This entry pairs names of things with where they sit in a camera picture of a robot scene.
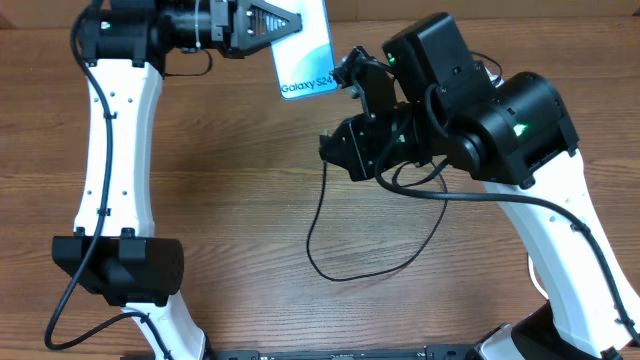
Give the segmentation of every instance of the cable clip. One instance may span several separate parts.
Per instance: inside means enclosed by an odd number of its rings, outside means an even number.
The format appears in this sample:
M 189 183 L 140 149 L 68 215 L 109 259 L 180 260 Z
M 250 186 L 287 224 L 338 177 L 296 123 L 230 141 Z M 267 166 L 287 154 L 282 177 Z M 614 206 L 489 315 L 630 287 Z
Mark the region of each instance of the cable clip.
M 591 228 L 587 224 L 580 222 L 580 225 L 571 224 L 571 230 L 583 233 L 585 236 L 591 234 Z
M 102 114 L 102 116 L 104 116 L 104 118 L 107 120 L 115 120 L 118 118 L 118 112 L 115 111 L 113 115 L 110 115 L 108 112 L 105 111 L 104 114 Z
M 109 209 L 98 209 L 96 211 L 96 214 L 98 214 L 98 216 L 111 216 L 111 208 L 109 208 Z
M 635 321 L 633 321 L 632 319 L 627 319 L 627 320 L 621 320 L 621 319 L 616 319 L 616 324 L 621 324 L 621 325 L 629 325 L 629 326 L 636 326 Z

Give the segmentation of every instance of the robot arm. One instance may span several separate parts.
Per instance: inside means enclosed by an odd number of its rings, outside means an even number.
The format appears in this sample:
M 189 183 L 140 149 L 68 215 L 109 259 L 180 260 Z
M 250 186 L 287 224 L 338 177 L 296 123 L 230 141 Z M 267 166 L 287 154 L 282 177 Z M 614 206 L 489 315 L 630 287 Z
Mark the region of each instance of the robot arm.
M 640 318 L 640 299 L 591 204 L 578 136 L 553 86 L 537 74 L 520 73 L 495 88 L 447 14 L 407 28 L 383 50 L 389 67 L 355 48 L 334 70 L 336 81 L 361 99 L 364 113 L 345 120 L 332 136 L 321 136 L 320 155 L 348 170 L 353 181 L 375 177 L 386 189 L 404 195 L 501 201 L 550 301 L 520 324 L 505 326 L 479 343 L 474 355 L 613 358 L 632 340 L 631 332 L 637 339 L 626 319 Z M 407 102 L 397 102 L 388 73 L 398 80 Z M 401 162 L 426 164 L 436 155 L 447 156 L 455 168 L 483 181 L 491 194 L 402 189 L 381 176 Z M 559 214 L 558 207 L 577 220 Z M 595 244 L 585 238 L 585 224 Z M 616 302 L 614 293 L 621 301 Z
M 53 239 L 53 260 L 74 276 L 89 256 L 95 229 L 100 229 L 96 250 L 79 284 L 102 295 L 109 305 L 120 306 L 125 315 L 142 314 L 135 321 L 156 359 L 209 359 L 208 339 L 191 319 L 179 292 L 182 246 L 178 240 L 154 238 L 151 139 L 165 57 L 177 47 L 183 52 L 217 49 L 224 57 L 240 59 L 300 31 L 300 16 L 260 0 L 111 0 L 111 10 L 88 14 L 80 30 L 82 60 L 106 97 L 111 130 L 108 133 L 105 127 L 105 108 L 90 83 L 84 194 L 74 236 Z M 113 138 L 113 165 L 104 222 L 97 227 L 102 221 L 108 135 Z

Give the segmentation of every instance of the white arm segment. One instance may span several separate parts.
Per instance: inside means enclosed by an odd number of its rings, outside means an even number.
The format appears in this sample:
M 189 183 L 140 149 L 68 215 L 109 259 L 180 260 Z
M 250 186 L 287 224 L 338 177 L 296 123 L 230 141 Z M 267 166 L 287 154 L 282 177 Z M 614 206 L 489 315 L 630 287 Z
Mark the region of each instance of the white arm segment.
M 154 222 L 149 196 L 151 168 L 151 138 L 158 98 L 162 92 L 162 76 L 149 63 L 144 68 L 132 66 L 131 60 L 98 60 L 90 68 L 102 88 L 113 123 L 113 166 L 108 208 L 102 236 L 120 236 L 122 228 L 132 228 L 140 237 L 154 236 Z M 91 236 L 98 221 L 104 164 L 106 160 L 106 127 L 102 105 L 89 84 L 91 130 L 87 178 L 80 210 L 74 229 L 84 227 Z M 160 333 L 174 360 L 201 360 L 205 335 L 191 319 L 180 292 L 170 296 L 167 305 L 132 303 L 123 312 L 140 311 L 148 314 Z M 156 359 L 164 360 L 153 333 L 140 319 L 134 319 L 153 348 Z
M 487 192 L 527 195 L 563 206 L 590 228 L 609 263 L 625 308 L 640 321 L 640 298 L 631 288 L 591 203 L 583 175 L 580 152 L 563 152 L 534 173 L 528 190 L 485 182 Z M 601 357 L 614 346 L 620 349 L 631 337 L 619 318 L 600 264 L 584 236 L 571 229 L 569 220 L 540 206 L 500 203 L 513 222 L 545 285 L 555 327 L 562 339 L 581 351 Z
M 122 308 L 122 311 L 125 313 L 140 311 L 149 314 L 149 318 L 158 329 L 160 338 L 174 360 L 201 360 L 204 357 L 206 345 L 204 332 L 191 319 L 180 292 L 170 296 L 164 307 L 148 303 L 129 303 Z M 134 321 L 153 348 L 156 360 L 164 360 L 164 354 L 149 327 L 141 324 L 139 318 L 134 318 Z
M 136 236 L 153 237 L 154 223 L 149 197 L 151 135 L 153 119 L 162 92 L 162 76 L 149 63 L 136 68 L 131 60 L 98 60 L 90 68 L 102 88 L 113 119 L 113 166 L 107 216 L 102 236 L 119 236 L 122 228 L 132 228 Z M 104 111 L 89 84 L 91 130 L 87 177 L 74 229 L 84 227 L 91 236 L 98 221 L 104 164 L 106 128 Z

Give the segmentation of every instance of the wood grain surface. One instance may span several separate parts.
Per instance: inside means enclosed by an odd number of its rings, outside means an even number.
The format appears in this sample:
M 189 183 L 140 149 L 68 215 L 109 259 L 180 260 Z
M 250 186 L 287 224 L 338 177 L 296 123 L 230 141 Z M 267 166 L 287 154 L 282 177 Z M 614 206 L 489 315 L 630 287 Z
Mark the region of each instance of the wood grain surface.
M 335 24 L 336 57 L 358 44 L 380 57 L 381 43 L 407 25 Z M 498 59 L 506 76 L 532 70 L 558 87 L 582 139 L 602 224 L 640 289 L 640 20 L 459 26 L 469 46 Z M 86 82 L 69 53 L 67 31 L 0 31 L 0 49 L 0 359 L 117 359 L 146 351 L 130 322 L 65 354 L 44 347 L 44 328 L 69 281 L 51 261 L 50 247 L 53 235 L 71 233 L 80 203 Z M 192 72 L 204 62 L 173 53 L 168 68 Z M 543 304 L 528 280 L 522 243 L 495 204 L 451 204 L 431 244 L 403 271 L 344 284 L 314 272 L 304 240 L 320 189 L 318 134 L 361 111 L 342 93 L 281 100 L 268 50 L 242 61 L 216 56 L 212 74 L 165 82 L 151 174 L 157 236 L 182 241 L 182 291 L 216 349 L 474 342 Z M 334 276 L 406 259 L 441 209 L 329 170 L 312 248 Z M 423 175 L 410 172 L 407 177 Z M 445 176 L 451 191 L 481 190 L 459 171 Z M 75 337 L 117 312 L 78 289 L 54 339 Z

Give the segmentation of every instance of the wire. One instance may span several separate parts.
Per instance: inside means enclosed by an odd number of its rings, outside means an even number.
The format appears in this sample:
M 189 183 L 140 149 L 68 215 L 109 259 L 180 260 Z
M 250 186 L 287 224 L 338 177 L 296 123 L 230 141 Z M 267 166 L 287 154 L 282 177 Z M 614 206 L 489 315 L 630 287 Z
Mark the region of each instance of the wire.
M 420 180 L 420 181 L 416 181 L 414 183 L 411 184 L 407 184 L 407 185 L 400 185 L 398 184 L 398 177 L 400 176 L 400 172 L 402 172 L 402 169 L 411 164 L 410 161 L 407 161 L 406 163 L 400 165 L 398 167 L 398 169 L 396 170 L 396 172 L 393 174 L 393 177 L 391 178 L 391 183 L 394 186 L 400 186 L 400 187 L 413 187 L 413 186 L 418 186 L 418 185 L 422 185 L 422 184 L 426 184 L 429 181 L 435 179 L 438 175 L 440 175 L 440 173 L 442 172 L 442 170 L 444 170 L 444 168 L 447 167 L 447 165 L 449 165 L 449 159 L 444 159 L 440 162 L 440 164 L 438 164 L 438 166 L 435 166 L 435 164 L 433 164 L 433 162 L 431 162 L 431 164 L 434 166 L 433 171 L 431 172 L 431 174 L 427 175 L 426 178 Z
M 213 56 L 211 56 L 211 53 L 207 50 L 207 49 L 200 49 L 202 51 L 204 51 L 205 53 L 207 53 L 207 57 L 209 58 L 209 64 L 207 65 L 207 69 L 201 73 L 198 74 L 165 74 L 166 77 L 178 77 L 178 76 L 204 76 L 207 75 L 208 73 L 211 72 L 211 69 L 213 69 Z
M 433 167 L 436 168 L 436 165 L 433 162 L 431 162 L 431 165 L 433 165 Z M 440 181 L 442 181 L 443 191 L 445 193 L 448 193 L 449 190 L 447 189 L 447 183 L 444 181 L 444 177 L 442 177 L 441 174 L 439 175 L 439 177 L 440 177 Z M 322 276 L 323 278 L 325 278 L 325 279 L 327 279 L 329 281 L 347 282 L 347 281 L 353 281 L 353 280 L 358 280 L 358 279 L 370 278 L 370 277 L 374 277 L 374 276 L 380 276 L 380 275 L 388 274 L 388 273 L 391 273 L 391 272 L 394 272 L 394 271 L 397 271 L 397 270 L 401 270 L 401 269 L 409 266 L 415 259 L 418 258 L 418 256 L 422 253 L 422 250 L 424 250 L 424 248 L 427 246 L 427 244 L 429 243 L 429 241 L 431 240 L 433 235 L 436 233 L 436 230 L 438 230 L 438 226 L 440 225 L 440 222 L 442 221 L 442 218 L 444 217 L 444 214 L 447 211 L 448 201 L 445 200 L 444 205 L 442 206 L 442 211 L 440 212 L 440 216 L 438 217 L 438 220 L 436 221 L 435 225 L 433 226 L 433 229 L 431 230 L 431 233 L 429 234 L 429 236 L 422 243 L 422 245 L 420 246 L 418 251 L 416 251 L 416 253 L 413 254 L 413 256 L 411 256 L 407 261 L 403 262 L 402 264 L 400 264 L 398 266 L 395 266 L 393 268 L 387 269 L 387 270 L 377 271 L 377 272 L 373 272 L 373 273 L 369 273 L 369 274 L 351 276 L 351 277 L 347 277 L 347 278 L 334 278 L 334 277 L 326 275 L 324 272 L 322 272 L 322 270 L 320 270 L 320 268 L 318 267 L 316 262 L 313 260 L 313 257 L 311 256 L 311 236 L 313 235 L 313 230 L 315 229 L 316 224 L 318 222 L 318 217 L 320 216 L 320 210 L 322 209 L 322 203 L 324 201 L 324 194 L 325 194 L 325 190 L 326 190 L 326 185 L 327 185 L 327 162 L 325 161 L 324 165 L 323 165 L 323 168 L 322 168 L 322 188 L 320 190 L 320 200 L 318 201 L 318 208 L 316 209 L 316 214 L 315 214 L 315 216 L 313 218 L 313 221 L 311 222 L 311 227 L 309 228 L 309 233 L 307 234 L 307 257 L 309 258 L 309 262 L 311 263 L 311 266 L 313 266 L 313 268 L 316 270 L 316 272 L 320 276 Z
M 71 36 L 70 36 L 70 45 L 71 45 L 71 52 L 73 54 L 73 58 L 75 59 L 75 61 L 78 64 L 78 66 L 80 66 L 80 69 L 82 69 L 82 72 L 84 73 L 84 75 L 89 80 L 89 83 L 91 83 L 91 86 L 93 86 L 96 94 L 98 95 L 98 98 L 100 99 L 100 103 L 102 104 L 102 108 L 104 110 L 103 116 L 104 116 L 105 125 L 106 125 L 107 149 L 106 149 L 106 159 L 105 159 L 104 180 L 103 180 L 103 183 L 102 183 L 102 196 L 100 198 L 100 208 L 98 209 L 98 221 L 96 223 L 96 229 L 93 232 L 93 237 L 91 238 L 91 242 L 89 243 L 89 247 L 87 248 L 87 251 L 86 251 L 84 257 L 82 258 L 82 261 L 80 262 L 80 266 L 78 266 L 78 269 L 76 270 L 75 274 L 73 274 L 73 276 L 71 277 L 71 281 L 69 282 L 69 285 L 67 286 L 67 289 L 65 290 L 64 294 L 62 295 L 62 298 L 60 299 L 60 302 L 58 303 L 58 306 L 56 307 L 56 309 L 54 310 L 53 314 L 51 315 L 51 319 L 49 320 L 49 324 L 47 325 L 47 329 L 45 331 L 44 343 L 47 346 L 47 348 L 50 349 L 50 350 L 59 351 L 59 350 L 68 349 L 68 348 L 71 348 L 73 346 L 76 346 L 76 345 L 80 344 L 81 342 L 85 341 L 86 339 L 92 337 L 93 335 L 97 334 L 98 332 L 106 329 L 107 327 L 111 326 L 112 324 L 114 324 L 114 323 L 116 323 L 116 322 L 118 322 L 118 321 L 120 321 L 122 319 L 126 319 L 126 318 L 129 318 L 129 317 L 139 317 L 141 319 L 141 322 L 143 322 L 143 323 L 146 322 L 147 325 L 149 326 L 149 329 L 153 333 L 153 335 L 154 335 L 154 337 L 156 339 L 156 342 L 158 343 L 158 346 L 160 347 L 160 349 L 164 353 L 165 359 L 173 360 L 170 352 L 167 350 L 167 347 L 162 342 L 162 339 L 160 338 L 160 334 L 158 333 L 158 330 L 153 325 L 153 323 L 151 322 L 149 317 L 147 315 L 145 315 L 143 313 L 139 313 L 139 312 L 131 312 L 131 313 L 120 314 L 120 315 L 118 315 L 116 317 L 113 317 L 110 320 L 107 320 L 106 322 L 96 326 L 95 328 L 89 330 L 88 332 L 86 332 L 85 334 L 81 335 L 80 337 L 78 337 L 78 338 L 76 338 L 74 340 L 71 340 L 69 342 L 66 342 L 66 343 L 63 343 L 63 344 L 54 344 L 53 341 L 52 341 L 53 332 L 55 330 L 56 324 L 58 323 L 58 320 L 60 319 L 60 315 L 62 315 L 62 311 L 64 310 L 65 306 L 67 305 L 67 302 L 69 301 L 69 298 L 71 297 L 71 294 L 73 293 L 73 290 L 75 289 L 76 285 L 78 285 L 80 277 L 82 276 L 83 272 L 85 271 L 85 269 L 89 265 L 89 262 L 90 262 L 90 260 L 91 260 L 91 258 L 93 256 L 93 253 L 96 250 L 96 247 L 97 247 L 98 242 L 100 240 L 100 235 L 102 234 L 102 229 L 104 227 L 105 217 L 106 217 L 107 211 L 108 211 L 107 210 L 107 202 L 109 200 L 109 186 L 111 185 L 111 168 L 112 168 L 112 164 L 113 164 L 113 126 L 112 126 L 113 116 L 111 115 L 111 110 L 109 108 L 109 103 L 107 102 L 107 98 L 104 95 L 104 92 L 102 91 L 102 88 L 100 87 L 100 84 L 98 84 L 98 81 L 93 76 L 91 71 L 89 71 L 87 65 L 84 63 L 84 60 L 80 56 L 80 52 L 78 50 L 78 42 L 77 42 L 78 32 L 80 30 L 80 26 L 82 25 L 82 22 L 86 19 L 87 15 L 90 12 L 99 11 L 100 7 L 102 6 L 102 2 L 103 2 L 102 0 L 92 0 L 91 5 L 87 6 L 82 11 L 82 13 L 80 13 L 78 18 L 74 22 L 73 27 L 71 28 Z
M 479 53 L 477 51 L 472 51 L 471 54 L 473 54 L 475 56 L 478 56 L 478 57 L 481 57 L 483 59 L 487 59 L 490 62 L 492 62 L 495 66 L 498 67 L 498 70 L 500 70 L 500 73 L 498 74 L 498 77 L 493 79 L 493 81 L 491 83 L 493 84 L 493 86 L 497 86 L 498 84 L 500 84 L 500 81 L 502 81 L 502 66 L 500 65 L 500 63 L 495 61 L 495 60 L 493 60 L 489 56 L 487 56 L 485 54 L 482 54 L 482 53 Z
M 623 324 L 635 342 L 636 346 L 640 346 L 640 335 L 634 329 L 634 321 L 629 318 L 629 314 L 627 313 L 624 303 L 620 298 L 620 292 L 618 291 L 618 287 L 616 286 L 615 279 L 613 278 L 613 273 L 611 272 L 611 268 L 607 263 L 607 260 L 598 244 L 597 240 L 591 233 L 591 229 L 583 223 L 580 219 L 578 219 L 575 215 L 573 215 L 570 211 L 566 210 L 562 206 L 559 206 L 553 202 L 530 197 L 524 195 L 510 195 L 510 194 L 492 194 L 492 193 L 439 193 L 434 191 L 424 191 L 424 190 L 413 190 L 402 188 L 398 186 L 394 186 L 390 184 L 382 177 L 383 164 L 386 159 L 389 157 L 391 149 L 393 148 L 394 143 L 397 141 L 398 137 L 407 129 L 407 126 L 411 122 L 412 117 L 408 115 L 407 118 L 403 121 L 402 125 L 396 130 L 394 135 L 389 140 L 389 143 L 384 147 L 382 153 L 378 157 L 375 166 L 375 177 L 378 181 L 378 184 L 383 188 L 405 196 L 420 198 L 420 199 L 428 199 L 428 200 L 452 200 L 452 201 L 478 201 L 478 202 L 511 202 L 511 203 L 519 203 L 519 204 L 531 204 L 536 206 L 541 206 L 552 210 L 569 220 L 572 223 L 572 229 L 574 231 L 579 231 L 587 240 L 587 243 L 593 250 L 593 253 L 596 257 L 596 260 L 600 264 L 602 269 L 602 273 L 609 288 L 609 292 L 611 293 L 611 297 L 613 299 L 613 303 L 618 311 L 620 316 L 619 319 L 616 319 L 617 323 Z
M 366 60 L 363 61 L 361 63 L 362 65 L 366 65 L 366 66 L 372 66 L 372 67 L 377 67 L 380 68 L 386 72 L 388 72 L 389 74 L 393 75 L 393 69 L 391 69 L 391 66 L 387 65 L 387 64 L 383 64 L 377 60 Z
M 529 278 L 531 279 L 531 283 L 533 284 L 533 287 L 535 287 L 536 290 L 538 290 L 538 292 L 540 293 L 540 295 L 542 295 L 542 297 L 549 300 L 549 295 L 547 294 L 546 291 L 544 291 L 542 286 L 540 286 L 540 283 L 536 278 L 535 269 L 533 268 L 533 260 L 531 260 L 531 256 L 529 256 L 529 254 L 527 254 L 527 267 L 529 268 Z
M 431 125 L 430 130 L 437 132 L 438 136 L 446 139 L 447 137 L 449 137 L 449 134 L 447 134 L 447 132 L 444 131 L 444 128 L 442 128 L 442 125 L 440 125 L 440 122 L 436 118 L 436 114 L 433 112 L 433 104 L 431 103 L 431 95 L 437 87 L 438 84 L 436 83 L 432 83 L 431 85 L 427 86 L 427 89 L 424 92 L 424 106 L 427 110 L 427 120 L 429 120 L 429 123 Z

